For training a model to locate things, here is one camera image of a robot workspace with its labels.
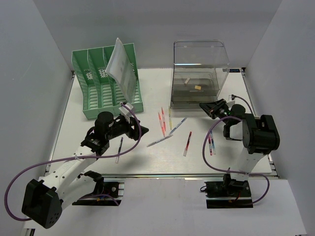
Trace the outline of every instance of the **robotic arm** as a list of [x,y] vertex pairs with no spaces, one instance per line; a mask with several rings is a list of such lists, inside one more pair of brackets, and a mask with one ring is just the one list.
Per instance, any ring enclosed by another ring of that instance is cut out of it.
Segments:
[[[224,99],[210,103],[200,103],[199,106],[212,119],[227,116],[237,117],[225,119],[223,136],[227,140],[242,141],[243,150],[237,164],[237,170],[251,173],[261,158],[276,150],[280,144],[280,137],[270,115],[254,117],[253,114],[246,114],[242,105],[235,104],[229,109]],[[240,192],[248,187],[248,175],[225,174],[223,177],[223,188],[228,193]]]
[[[116,119],[110,112],[98,114],[95,126],[89,129],[75,156],[102,156],[109,140],[126,134],[138,140],[139,129],[133,117],[121,107]],[[142,135],[149,131],[141,126]],[[104,178],[93,171],[82,173],[97,158],[82,158],[64,162],[41,181],[31,180],[25,190],[22,213],[48,229],[60,218],[62,210],[84,195],[103,192]]]

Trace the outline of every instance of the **gray wall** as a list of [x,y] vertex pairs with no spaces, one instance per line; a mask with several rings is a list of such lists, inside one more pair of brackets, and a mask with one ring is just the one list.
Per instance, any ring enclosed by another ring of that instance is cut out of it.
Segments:
[[314,0],[283,0],[246,69],[256,110],[274,116],[281,143],[272,157],[280,176],[289,181],[311,236],[315,235],[314,10]]
[[[3,205],[4,192],[22,169],[47,160],[70,88],[71,72],[32,0],[5,0],[0,7],[0,231],[20,235],[21,222]],[[9,205],[21,213],[26,184],[35,169],[13,185]]]
[[134,42],[138,67],[171,67],[179,39],[220,39],[245,67],[281,0],[34,0],[68,65],[71,51]]

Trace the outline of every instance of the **clear container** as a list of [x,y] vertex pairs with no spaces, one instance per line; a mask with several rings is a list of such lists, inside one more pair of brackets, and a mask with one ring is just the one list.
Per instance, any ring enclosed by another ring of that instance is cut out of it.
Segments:
[[171,108],[199,108],[200,102],[217,101],[228,72],[229,60],[222,42],[176,41]]

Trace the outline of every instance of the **green dish rack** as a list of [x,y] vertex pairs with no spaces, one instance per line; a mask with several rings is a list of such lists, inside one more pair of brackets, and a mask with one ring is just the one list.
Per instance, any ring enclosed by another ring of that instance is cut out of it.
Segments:
[[[124,44],[136,76],[136,92],[132,105],[143,111],[134,44]],[[119,115],[120,102],[126,102],[116,81],[105,73],[114,46],[84,49],[72,52],[72,65],[83,93],[83,113],[87,119],[96,119],[101,112]]]

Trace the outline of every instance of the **pen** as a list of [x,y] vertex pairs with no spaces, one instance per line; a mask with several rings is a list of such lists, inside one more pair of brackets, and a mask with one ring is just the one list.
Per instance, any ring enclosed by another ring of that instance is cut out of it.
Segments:
[[165,137],[165,132],[164,132],[164,128],[163,128],[163,124],[162,124],[162,120],[161,120],[161,115],[159,114],[159,112],[158,112],[158,119],[159,119],[159,124],[161,125],[163,136]]
[[210,135],[211,135],[211,141],[212,141],[213,155],[215,155],[216,154],[216,149],[215,149],[215,142],[213,141],[212,131],[210,132]]
[[161,109],[162,109],[162,119],[163,119],[164,131],[166,132],[166,124],[165,124],[165,116],[164,116],[164,110],[163,110],[163,107],[161,107]]
[[210,149],[210,156],[212,156],[212,148],[211,148],[211,138],[210,138],[210,135],[208,136],[208,143],[209,143],[209,149]]
[[148,144],[148,145],[147,145],[147,148],[153,146],[154,144],[158,144],[159,142],[162,142],[163,140],[168,139],[168,138],[170,138],[170,137],[172,137],[172,136],[173,136],[172,134],[169,134],[169,135],[167,135],[167,136],[164,137],[164,138],[161,138],[161,139],[159,139],[159,140],[156,140],[156,141],[154,141],[153,143]]
[[186,156],[186,155],[187,155],[188,146],[189,146],[189,143],[190,143],[190,138],[191,138],[191,132],[189,133],[188,140],[187,140],[187,144],[186,144],[186,148],[185,148],[185,150],[184,150],[183,156]]
[[172,130],[171,107],[168,106],[169,129]]
[[[118,154],[119,154],[120,151],[122,150],[123,140],[124,140],[124,138],[122,137],[122,138],[120,139],[120,144],[119,144],[119,148],[118,148]],[[115,163],[118,164],[118,162],[119,162],[119,156],[116,157]]]
[[181,122],[179,122],[179,123],[175,126],[175,128],[172,129],[171,132],[169,132],[169,134],[172,134],[179,126],[181,126],[182,123],[184,123],[184,121],[185,121],[186,119],[187,119],[187,117],[184,118]]

